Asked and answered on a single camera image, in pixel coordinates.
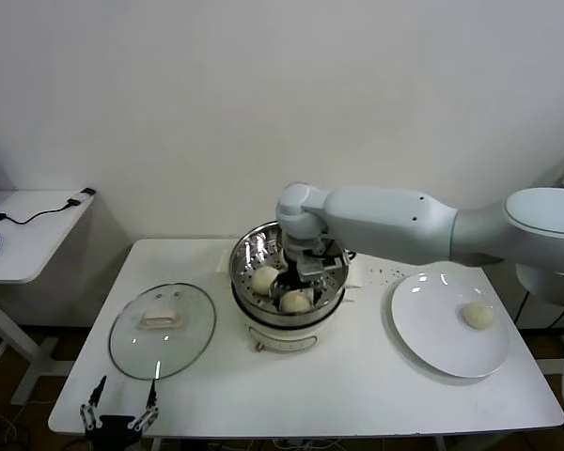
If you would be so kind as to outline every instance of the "electrical cord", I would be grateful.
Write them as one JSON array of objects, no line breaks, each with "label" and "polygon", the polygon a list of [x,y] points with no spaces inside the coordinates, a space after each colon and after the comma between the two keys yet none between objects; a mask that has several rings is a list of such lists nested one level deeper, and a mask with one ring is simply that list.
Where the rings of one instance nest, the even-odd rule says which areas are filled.
[{"label": "electrical cord", "polygon": [[[76,197],[80,196],[80,194],[85,194],[86,196],[81,196],[79,198],[76,198]],[[36,218],[38,218],[38,217],[40,217],[44,214],[59,213],[59,212],[66,210],[70,207],[77,207],[78,205],[81,205],[81,203],[84,202],[85,199],[93,196],[94,194],[96,194],[95,190],[93,190],[91,188],[85,188],[84,190],[80,191],[79,194],[76,194],[73,197],[70,197],[69,199],[67,199],[67,203],[63,207],[61,207],[60,209],[40,211],[40,212],[30,216],[29,218],[25,219],[24,221],[18,221],[14,218],[11,218],[6,213],[0,212],[0,221],[4,221],[6,219],[8,221],[11,221],[13,224],[16,224],[17,226],[25,226],[26,224],[31,223],[34,219],[36,219]]]},{"label": "electrical cord", "polygon": [[61,207],[60,209],[40,211],[39,213],[34,214],[33,216],[29,217],[25,221],[17,221],[16,219],[13,219],[10,216],[8,216],[6,213],[0,212],[0,221],[6,219],[8,221],[11,221],[13,224],[16,224],[17,226],[24,226],[26,224],[31,223],[34,219],[36,219],[36,218],[38,218],[38,217],[40,217],[44,214],[59,213],[60,211],[66,210],[66,209],[68,209],[69,207],[72,207],[72,206],[73,206],[72,204],[67,204],[67,205]]},{"label": "electrical cord", "polygon": [[528,296],[530,296],[530,291],[527,291],[525,296],[523,297],[523,299],[520,302],[520,306],[518,307],[518,312],[516,313],[516,316],[514,317],[514,324],[518,324],[518,319],[520,319],[520,315],[523,313],[523,308],[525,308],[526,305],[526,301],[528,301]]},{"label": "electrical cord", "polygon": [[564,318],[564,310],[562,310],[562,313],[560,313],[560,316],[556,318],[556,320],[554,322],[552,322],[549,326],[547,326],[547,329],[551,329],[552,327],[554,327],[556,324],[558,324],[560,322],[561,319]]},{"label": "electrical cord", "polygon": [[[523,313],[523,309],[525,308],[525,305],[526,305],[526,302],[528,301],[529,296],[530,296],[530,291],[527,291],[525,296],[523,297],[523,299],[520,302],[520,305],[518,307],[518,312],[516,313],[516,316],[514,317],[514,324],[516,324],[516,325],[518,325],[518,319],[520,319],[520,316]],[[564,318],[564,310],[562,310],[562,313],[560,313],[560,315],[556,318],[556,320],[554,322],[552,322],[549,326],[547,326],[545,329],[552,329],[563,318]]]}]

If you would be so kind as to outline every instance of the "stainless steel steamer basket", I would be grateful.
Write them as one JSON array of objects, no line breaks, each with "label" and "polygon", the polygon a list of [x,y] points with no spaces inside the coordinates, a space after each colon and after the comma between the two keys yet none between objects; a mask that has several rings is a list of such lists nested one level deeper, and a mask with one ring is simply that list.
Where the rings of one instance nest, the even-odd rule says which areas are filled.
[{"label": "stainless steel steamer basket", "polygon": [[[337,244],[337,252],[344,252]],[[280,312],[267,296],[260,296],[251,288],[251,279],[261,266],[284,269],[282,231],[277,222],[271,222],[248,232],[234,247],[229,261],[232,292],[236,303],[249,318],[268,327],[296,330],[313,326],[328,318],[342,301],[349,267],[325,272],[325,285],[316,305],[304,313]]]}]

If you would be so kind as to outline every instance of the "cable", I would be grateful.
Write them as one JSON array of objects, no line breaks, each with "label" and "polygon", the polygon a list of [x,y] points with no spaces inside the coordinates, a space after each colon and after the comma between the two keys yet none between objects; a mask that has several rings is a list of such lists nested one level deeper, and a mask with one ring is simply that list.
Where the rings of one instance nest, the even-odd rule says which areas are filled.
[{"label": "cable", "polygon": [[533,446],[533,443],[531,443],[524,434],[523,434],[523,439],[525,439],[526,445],[530,448],[531,451],[537,451],[537,448]]},{"label": "cable", "polygon": [[309,449],[328,449],[333,446],[337,447],[341,451],[347,451],[343,446],[340,445],[341,439],[338,440],[322,440],[322,442],[330,442],[326,446],[310,446]]},{"label": "cable", "polygon": [[43,214],[49,214],[49,213],[59,213],[62,210],[66,210],[69,207],[72,207],[72,204],[67,204],[63,207],[61,207],[60,209],[56,209],[56,210],[45,210],[45,211],[40,211],[39,213],[34,214],[33,216],[29,217],[28,219],[26,219],[25,221],[17,221],[16,219],[11,218],[10,216],[8,216],[6,213],[1,213],[0,212],[0,221],[4,220],[4,219],[8,219],[9,221],[11,221],[13,224],[16,224],[17,226],[24,226],[25,224],[29,224],[31,223],[34,219],[36,219],[37,217],[43,215]]},{"label": "cable", "polygon": [[[4,434],[4,444],[16,443],[17,442],[17,438],[18,438],[17,428],[26,429],[28,434],[29,434],[29,441],[31,441],[31,432],[29,431],[29,429],[26,428],[25,426],[16,425],[17,420],[19,419],[19,417],[21,416],[21,414],[25,410],[25,407],[27,407],[29,404],[54,404],[55,402],[56,402],[56,399],[53,399],[52,401],[27,401],[19,409],[19,411],[17,412],[15,417],[12,419],[12,421],[10,421],[7,418],[5,418],[4,416],[0,415],[0,419],[3,420],[8,425],[7,431]],[[8,439],[10,434],[13,434],[11,441]]]},{"label": "cable", "polygon": [[520,318],[520,315],[523,313],[523,308],[525,308],[526,301],[528,301],[528,296],[530,296],[530,291],[526,292],[526,295],[523,297],[523,299],[520,302],[520,306],[518,307],[518,313],[516,313],[516,316],[514,317],[514,324],[518,323],[518,319]]},{"label": "cable", "polygon": [[564,318],[564,310],[562,310],[562,313],[560,313],[560,316],[556,318],[556,320],[554,322],[552,322],[549,326],[547,326],[546,329],[551,329],[552,327],[554,327],[556,324],[558,324],[560,322],[561,319]]},{"label": "cable", "polygon": [[277,440],[272,440],[274,446],[278,449],[283,449],[284,451],[290,451],[294,449],[299,449],[301,446],[282,446],[281,444],[277,443]]},{"label": "cable", "polygon": [[8,219],[9,221],[11,221],[13,224],[16,224],[17,226],[24,226],[26,224],[31,223],[34,219],[38,218],[43,214],[59,213],[62,210],[68,209],[69,207],[77,207],[78,205],[81,205],[82,202],[84,202],[86,199],[93,196],[94,194],[96,194],[95,190],[91,188],[85,188],[84,190],[80,191],[78,194],[67,199],[67,203],[60,209],[40,211],[39,213],[32,215],[31,217],[27,218],[24,221],[18,221],[14,218],[11,218],[6,213],[0,212],[0,221],[4,221],[5,219]]}]

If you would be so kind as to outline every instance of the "white wall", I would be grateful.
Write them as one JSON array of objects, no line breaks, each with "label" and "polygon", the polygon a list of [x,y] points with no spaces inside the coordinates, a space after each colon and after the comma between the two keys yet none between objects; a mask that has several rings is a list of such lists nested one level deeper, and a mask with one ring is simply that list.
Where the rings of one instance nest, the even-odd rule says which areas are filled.
[{"label": "white wall", "polygon": [[564,1],[0,1],[0,184],[97,188],[104,267],[292,180],[474,207],[563,158]]}]

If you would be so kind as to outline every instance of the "floor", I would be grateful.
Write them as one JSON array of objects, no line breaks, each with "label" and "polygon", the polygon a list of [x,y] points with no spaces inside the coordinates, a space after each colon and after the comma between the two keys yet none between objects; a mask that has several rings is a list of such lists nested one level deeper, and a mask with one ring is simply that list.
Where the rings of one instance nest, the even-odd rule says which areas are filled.
[{"label": "floor", "polygon": [[[32,333],[31,336],[36,341],[44,338],[43,334]],[[53,353],[56,359],[74,360],[86,340],[86,334],[80,331],[63,331],[60,334],[60,342]],[[536,358],[560,358],[564,357],[564,347],[557,338],[537,337],[528,339],[527,344]],[[42,404],[29,404],[22,411],[21,407],[11,406],[10,397],[14,392],[19,380],[26,370],[27,364],[13,350],[8,350],[0,360],[0,449],[9,450],[29,450],[29,451],[82,451],[89,449],[88,443],[79,442],[67,446],[75,437],[54,434],[48,429],[48,416],[53,407],[51,401],[56,400],[60,390],[65,383],[63,378],[42,378],[36,387],[31,399]],[[550,376],[548,381],[561,402],[560,396],[560,376]],[[20,445],[4,445],[5,434],[9,432],[9,439],[13,441],[12,430],[7,430],[5,419],[15,420],[18,427],[17,442]],[[29,445],[24,428],[28,428],[31,434]],[[462,437],[450,437],[447,444],[452,445],[462,440]],[[229,441],[225,443],[206,443],[195,441],[165,441],[162,446],[163,451],[174,451],[181,449],[210,449],[210,450],[244,450],[250,442]],[[253,451],[272,451],[277,449],[274,445],[281,447],[289,446],[288,443],[271,441],[255,441],[252,443]],[[340,451],[434,451],[436,450],[434,439],[405,438],[405,439],[371,439],[371,440],[342,440],[340,446],[331,443],[316,443],[319,449],[337,449]],[[149,449],[150,441],[143,445]],[[548,430],[531,431],[524,433],[511,434],[504,441],[498,443],[493,450],[496,451],[542,451],[542,450],[563,450],[564,451],[564,427]]]}]

